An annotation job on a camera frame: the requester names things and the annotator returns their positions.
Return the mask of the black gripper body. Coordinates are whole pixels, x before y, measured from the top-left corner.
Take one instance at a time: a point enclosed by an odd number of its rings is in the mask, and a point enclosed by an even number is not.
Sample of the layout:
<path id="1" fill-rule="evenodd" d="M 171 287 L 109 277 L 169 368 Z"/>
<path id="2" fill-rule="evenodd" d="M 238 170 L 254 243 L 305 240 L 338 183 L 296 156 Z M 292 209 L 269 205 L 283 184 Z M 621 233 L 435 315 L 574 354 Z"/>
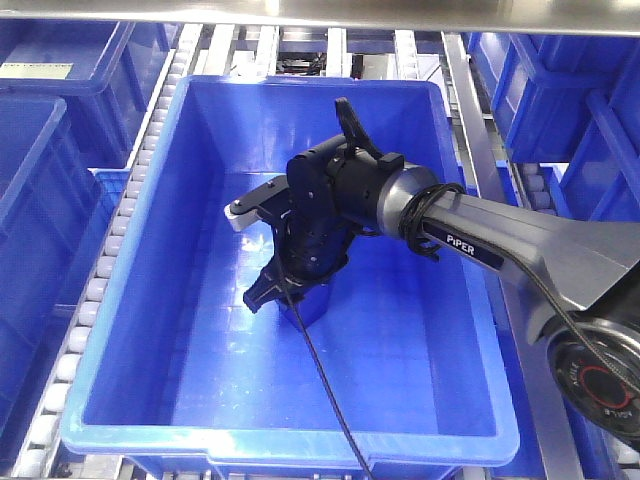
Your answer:
<path id="1" fill-rule="evenodd" d="M 274 254 L 243 301 L 252 312 L 264 304 L 325 284 L 348 262 L 353 223 L 336 212 L 331 197 L 289 188 L 290 211 L 270 226 Z"/>

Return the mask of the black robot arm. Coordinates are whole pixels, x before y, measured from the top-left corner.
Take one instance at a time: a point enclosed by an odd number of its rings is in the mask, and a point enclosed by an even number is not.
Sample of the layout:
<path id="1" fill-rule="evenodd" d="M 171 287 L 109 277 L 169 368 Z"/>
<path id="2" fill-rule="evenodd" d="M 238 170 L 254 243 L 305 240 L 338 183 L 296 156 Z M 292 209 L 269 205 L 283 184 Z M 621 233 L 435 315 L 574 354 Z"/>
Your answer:
<path id="1" fill-rule="evenodd" d="M 228 207 L 236 230 L 263 221 L 274 240 L 245 305 L 296 306 L 347 264 L 359 236 L 396 238 L 429 259 L 449 248 L 519 288 L 526 338 L 546 344 L 563 396 L 637 448 L 638 225 L 572 220 L 468 195 L 378 149 L 348 100 L 337 99 L 335 109 L 338 135 Z"/>

